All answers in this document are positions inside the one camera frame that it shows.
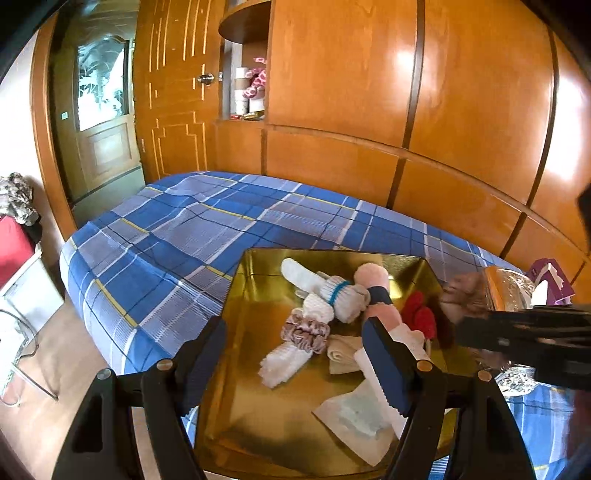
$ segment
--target blue hair tie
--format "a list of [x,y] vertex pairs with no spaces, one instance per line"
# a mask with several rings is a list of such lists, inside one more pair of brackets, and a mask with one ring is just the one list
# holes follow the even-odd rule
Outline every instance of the blue hair tie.
[[350,284],[348,281],[346,281],[346,280],[343,280],[341,283],[339,283],[339,284],[338,284],[338,285],[335,287],[335,289],[334,289],[334,291],[333,291],[333,294],[330,296],[330,299],[329,299],[329,305],[330,305],[331,307],[334,307],[334,306],[335,306],[335,300],[336,300],[336,296],[337,296],[337,295],[339,294],[339,292],[340,292],[341,290],[343,290],[343,288],[345,288],[347,285],[351,285],[351,284]]

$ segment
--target wooden door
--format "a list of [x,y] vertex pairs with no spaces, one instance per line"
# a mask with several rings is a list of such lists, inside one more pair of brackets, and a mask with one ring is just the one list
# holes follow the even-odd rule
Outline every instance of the wooden door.
[[[212,168],[225,0],[141,0],[135,129],[147,181]],[[197,81],[206,73],[209,86]]]

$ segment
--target red sock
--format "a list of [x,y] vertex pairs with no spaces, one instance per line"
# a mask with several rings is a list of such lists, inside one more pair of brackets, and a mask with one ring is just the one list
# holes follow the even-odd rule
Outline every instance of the red sock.
[[414,328],[412,330],[420,330],[425,338],[434,339],[437,336],[437,326],[435,324],[435,315],[429,307],[420,307],[414,314],[413,318]]
[[400,312],[400,316],[402,317],[402,321],[408,325],[408,328],[411,330],[416,330],[414,327],[414,316],[416,312],[423,306],[425,301],[425,297],[423,292],[415,291],[413,292],[408,298],[404,307],[402,307],[402,311]]

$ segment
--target wooden cabinet panel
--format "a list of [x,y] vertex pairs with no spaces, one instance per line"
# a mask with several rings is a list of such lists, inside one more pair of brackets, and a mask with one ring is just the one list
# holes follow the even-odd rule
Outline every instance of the wooden cabinet panel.
[[386,205],[398,157],[334,138],[267,133],[267,173]]
[[498,255],[519,212],[469,179],[407,160],[394,210],[448,231]]
[[591,265],[586,264],[573,282],[573,303],[591,303]]
[[261,174],[262,124],[218,122],[216,170]]
[[532,208],[586,251],[576,199],[591,181],[591,84],[557,37],[556,49],[560,72],[556,118]]
[[401,145],[416,0],[275,0],[272,28],[270,123]]
[[555,258],[569,280],[584,261],[583,253],[574,245],[527,218],[505,259],[522,270],[529,270],[539,258]]
[[525,203],[550,113],[545,25],[517,0],[430,0],[425,22],[410,150]]

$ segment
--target door handle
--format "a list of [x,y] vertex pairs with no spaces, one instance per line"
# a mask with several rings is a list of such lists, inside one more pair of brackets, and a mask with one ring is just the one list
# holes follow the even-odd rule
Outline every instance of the door handle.
[[199,77],[197,77],[197,81],[199,83],[204,84],[204,85],[211,85],[213,83],[214,79],[215,79],[215,77],[211,73],[205,73],[205,74],[199,75]]

